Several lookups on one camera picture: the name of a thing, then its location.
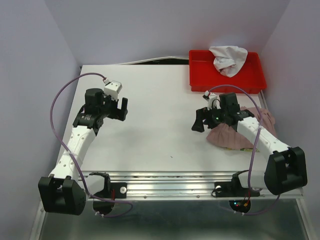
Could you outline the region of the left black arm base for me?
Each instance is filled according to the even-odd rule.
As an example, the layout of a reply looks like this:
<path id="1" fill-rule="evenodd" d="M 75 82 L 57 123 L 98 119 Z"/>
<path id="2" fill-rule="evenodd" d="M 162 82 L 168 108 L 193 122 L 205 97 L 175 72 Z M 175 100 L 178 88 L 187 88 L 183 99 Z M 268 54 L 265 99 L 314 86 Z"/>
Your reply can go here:
<path id="1" fill-rule="evenodd" d="M 127 198 L 126 182 L 112 182 L 110 175 L 105 172 L 91 172 L 86 183 L 91 194 L 95 197 L 90 197 L 93 200 L 93 210 L 100 217 L 110 218 L 112 216 L 116 200 L 124 200 Z"/>

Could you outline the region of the white skirt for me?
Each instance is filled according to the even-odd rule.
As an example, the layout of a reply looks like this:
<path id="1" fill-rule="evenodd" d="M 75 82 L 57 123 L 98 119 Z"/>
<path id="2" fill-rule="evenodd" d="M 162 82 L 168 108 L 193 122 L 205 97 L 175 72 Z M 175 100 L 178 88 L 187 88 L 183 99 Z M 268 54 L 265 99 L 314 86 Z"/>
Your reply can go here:
<path id="1" fill-rule="evenodd" d="M 211 46 L 209 51 L 213 54 L 213 66 L 223 76 L 232 78 L 244 66 L 248 51 L 238 46 Z"/>

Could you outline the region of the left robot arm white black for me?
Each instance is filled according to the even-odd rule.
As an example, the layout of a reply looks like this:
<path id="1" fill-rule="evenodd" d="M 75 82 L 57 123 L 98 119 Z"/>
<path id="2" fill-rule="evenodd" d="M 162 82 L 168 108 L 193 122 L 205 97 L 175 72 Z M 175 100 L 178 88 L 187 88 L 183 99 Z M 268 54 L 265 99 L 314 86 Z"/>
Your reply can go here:
<path id="1" fill-rule="evenodd" d="M 96 138 L 105 118 L 124 121 L 128 113 L 128 100 L 118 96 L 122 89 L 119 82 L 111 82 L 103 89 L 90 88 L 84 95 L 85 103 L 72 124 L 70 138 L 63 144 L 64 152 L 48 177 L 41 177 L 38 190 L 44 210 L 48 213 L 80 215 L 90 198 L 108 199 L 106 204 L 96 203 L 101 215 L 110 213 L 117 197 L 126 197 L 126 183 L 112 183 L 105 172 L 79 173 L 85 155 Z"/>

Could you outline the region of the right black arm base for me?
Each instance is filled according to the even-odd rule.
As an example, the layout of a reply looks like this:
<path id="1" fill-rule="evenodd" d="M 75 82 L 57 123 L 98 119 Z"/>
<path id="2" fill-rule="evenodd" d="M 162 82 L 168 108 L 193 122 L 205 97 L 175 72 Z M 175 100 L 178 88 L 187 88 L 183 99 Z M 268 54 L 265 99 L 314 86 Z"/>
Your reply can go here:
<path id="1" fill-rule="evenodd" d="M 214 198 L 234 198 L 229 201 L 231 209 L 236 213 L 247 214 L 251 209 L 251 197 L 259 197 L 260 192 L 242 187 L 239 175 L 246 172 L 248 170 L 234 173 L 230 181 L 215 182 L 211 196 Z"/>

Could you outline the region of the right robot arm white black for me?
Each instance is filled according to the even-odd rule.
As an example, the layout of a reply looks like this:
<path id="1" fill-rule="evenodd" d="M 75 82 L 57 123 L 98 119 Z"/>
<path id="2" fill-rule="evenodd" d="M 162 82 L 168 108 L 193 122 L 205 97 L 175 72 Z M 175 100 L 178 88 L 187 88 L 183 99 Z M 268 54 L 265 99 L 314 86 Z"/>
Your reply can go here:
<path id="1" fill-rule="evenodd" d="M 242 195 L 247 190 L 267 189 L 280 195 L 307 185 L 305 153 L 300 147 L 290 147 L 281 142 L 265 127 L 260 118 L 249 109 L 241 109 L 234 92 L 215 95 L 206 91 L 203 98 L 207 106 L 196 110 L 192 131 L 204 132 L 205 127 L 214 129 L 226 124 L 253 145 L 266 159 L 265 171 L 248 170 L 237 172 L 230 182 L 231 192 Z"/>

